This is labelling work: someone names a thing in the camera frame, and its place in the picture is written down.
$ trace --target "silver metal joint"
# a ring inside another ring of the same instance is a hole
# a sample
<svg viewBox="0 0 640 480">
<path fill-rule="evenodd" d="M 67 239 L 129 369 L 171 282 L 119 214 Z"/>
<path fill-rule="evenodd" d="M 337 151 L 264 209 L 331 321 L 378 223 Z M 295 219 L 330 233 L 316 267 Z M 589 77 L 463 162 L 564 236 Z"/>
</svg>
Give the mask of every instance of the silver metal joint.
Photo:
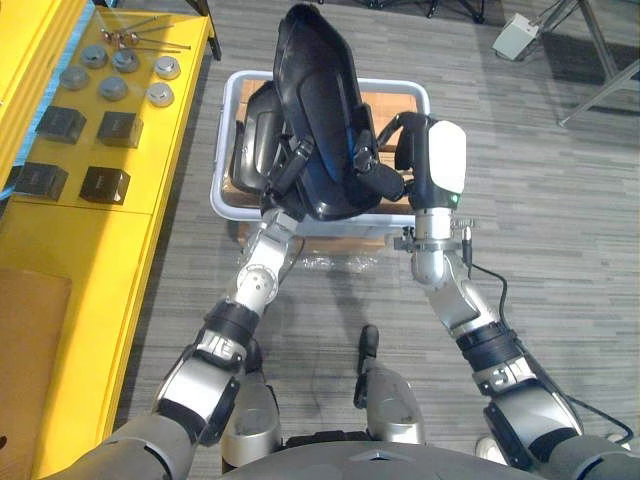
<svg viewBox="0 0 640 480">
<path fill-rule="evenodd" d="M 523 356 L 475 372 L 472 377 L 480 392 L 489 396 L 505 392 L 526 380 L 538 378 Z"/>
<path fill-rule="evenodd" d="M 415 212 L 416 241 L 450 239 L 452 215 L 453 210 L 450 208 L 428 208 Z"/>
<path fill-rule="evenodd" d="M 232 285 L 229 300 L 262 316 L 278 293 L 280 271 L 297 226 L 298 222 L 282 210 L 265 212 L 260 229 L 249 240 L 244 265 Z"/>
<path fill-rule="evenodd" d="M 202 338 L 196 345 L 196 352 L 212 357 L 214 362 L 218 359 L 219 362 L 215 363 L 222 365 L 240 365 L 247 356 L 247 351 L 238 342 L 212 330 L 204 330 Z"/>
</svg>

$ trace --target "plastic bin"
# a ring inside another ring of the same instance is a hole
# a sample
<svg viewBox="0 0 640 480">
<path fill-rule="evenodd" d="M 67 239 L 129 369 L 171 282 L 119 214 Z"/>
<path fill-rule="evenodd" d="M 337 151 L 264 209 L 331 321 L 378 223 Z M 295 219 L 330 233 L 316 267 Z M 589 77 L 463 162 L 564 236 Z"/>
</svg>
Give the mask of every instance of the plastic bin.
<svg viewBox="0 0 640 480">
<path fill-rule="evenodd" d="M 227 204 L 222 197 L 224 174 L 233 154 L 235 118 L 240 104 L 242 85 L 245 80 L 271 80 L 271 72 L 241 70 L 229 77 L 224 87 L 224 101 L 220 112 L 218 143 L 215 155 L 215 168 L 211 183 L 210 201 L 213 210 L 229 220 L 257 222 L 260 220 L 258 208 L 235 207 Z M 358 78 L 360 90 L 376 93 L 402 93 L 413 95 L 418 112 L 428 114 L 429 96 L 424 88 L 414 82 L 401 80 L 377 80 Z M 398 228 L 414 224 L 413 215 L 394 215 L 364 213 L 357 217 L 333 222 L 319 222 L 306 217 L 299 227 L 299 233 L 312 236 L 381 236 Z"/>
</svg>

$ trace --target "yellow table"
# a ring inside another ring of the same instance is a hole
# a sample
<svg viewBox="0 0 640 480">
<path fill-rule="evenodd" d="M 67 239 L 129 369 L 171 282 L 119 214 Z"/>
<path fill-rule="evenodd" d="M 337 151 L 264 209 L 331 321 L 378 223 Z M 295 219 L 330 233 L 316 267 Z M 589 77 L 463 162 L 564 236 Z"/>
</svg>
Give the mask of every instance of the yellow table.
<svg viewBox="0 0 640 480">
<path fill-rule="evenodd" d="M 153 15 L 97 9 L 71 63 L 79 64 L 84 47 L 101 42 L 100 28 L 123 28 Z M 0 220 L 0 266 L 65 276 L 73 282 L 35 477 L 68 466 L 113 426 L 198 72 L 213 35 L 208 17 L 161 15 L 148 28 L 162 24 L 173 26 L 147 36 L 191 46 L 171 54 L 182 71 L 166 81 L 174 103 L 158 108 L 144 98 L 149 84 L 162 81 L 152 73 L 155 58 L 166 54 L 162 52 L 137 51 L 139 70 L 120 74 L 129 86 L 121 101 L 108 102 L 97 91 L 103 78 L 116 74 L 110 64 L 89 70 L 90 82 L 83 90 L 59 89 L 52 105 L 82 112 L 87 118 L 82 134 L 75 145 L 36 139 L 29 161 L 66 170 L 64 190 L 57 202 L 14 195 Z M 138 148 L 107 147 L 97 140 L 105 110 L 138 113 L 144 122 Z M 119 168 L 130 175 L 122 205 L 91 203 L 78 196 L 88 166 Z"/>
<path fill-rule="evenodd" d="M 0 6 L 0 190 L 84 0 L 4 0 Z"/>
</svg>

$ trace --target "metal rod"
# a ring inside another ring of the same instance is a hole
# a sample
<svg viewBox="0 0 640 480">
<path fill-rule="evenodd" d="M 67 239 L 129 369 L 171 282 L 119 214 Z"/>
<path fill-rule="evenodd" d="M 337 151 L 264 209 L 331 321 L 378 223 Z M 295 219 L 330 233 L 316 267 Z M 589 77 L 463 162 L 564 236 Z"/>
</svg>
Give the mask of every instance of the metal rod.
<svg viewBox="0 0 640 480">
<path fill-rule="evenodd" d="M 602 98 L 606 97 L 611 92 L 614 92 L 614 91 L 620 89 L 622 87 L 622 85 L 624 85 L 624 83 L 627 80 L 629 80 L 636 73 L 638 73 L 638 71 L 640 71 L 640 59 L 636 60 L 631 65 L 629 65 L 627 68 L 625 68 L 624 70 L 619 72 L 611 80 L 607 81 L 602 87 L 600 87 L 600 90 L 598 90 L 589 100 L 587 100 L 584 103 L 581 103 L 576 108 L 571 110 L 569 115 L 567 115 L 565 118 L 563 118 L 562 120 L 560 120 L 558 122 L 558 125 L 560 125 L 561 127 L 564 127 L 565 123 L 567 123 L 567 121 L 570 120 L 572 117 L 574 117 L 578 113 L 580 113 L 580 112 L 582 112 L 582 111 L 584 111 L 584 110 L 586 110 L 588 108 L 591 108 L 599 100 L 601 100 Z"/>
<path fill-rule="evenodd" d="M 158 30 L 166 30 L 167 28 L 171 28 L 173 27 L 173 25 L 163 25 L 161 27 L 154 27 L 154 28 L 147 28 L 146 30 L 138 30 L 136 33 L 136 35 L 140 34 L 140 33 L 149 33 L 149 32 L 155 32 Z"/>
<path fill-rule="evenodd" d="M 602 62 L 602 68 L 604 68 L 607 80 L 609 80 L 619 72 L 618 66 L 609 51 L 609 47 L 607 47 L 607 42 L 604 39 L 604 35 L 602 35 L 602 31 L 600 30 L 596 16 L 593 14 L 591 5 L 589 5 L 587 0 L 578 0 L 578 5 L 580 6 L 580 10 L 582 10 L 584 21 L 587 22 L 587 27 L 589 27 L 589 30 L 591 31 L 593 44 L 598 52 L 598 57 L 600 57 L 600 62 Z"/>
<path fill-rule="evenodd" d="M 184 50 L 191 50 L 191 45 L 181 45 L 179 43 L 163 42 L 162 40 L 151 40 L 149 38 L 140 38 L 140 37 L 138 37 L 138 40 L 140 40 L 141 42 L 161 43 L 169 47 L 182 48 Z"/>
<path fill-rule="evenodd" d="M 164 52 L 164 53 L 182 53 L 182 50 L 166 50 L 164 48 L 146 48 L 146 47 L 127 47 L 133 50 L 147 50 L 149 52 Z"/>
<path fill-rule="evenodd" d="M 142 20 L 141 22 L 134 23 L 133 25 L 129 25 L 128 27 L 119 28 L 118 30 L 115 30 L 115 31 L 116 32 L 126 32 L 126 31 L 131 30 L 132 28 L 140 27 L 142 25 L 146 25 L 147 23 L 151 23 L 154 20 L 157 20 L 158 18 L 160 18 L 158 15 L 154 15 L 153 17 L 146 18 L 146 19 Z"/>
</svg>

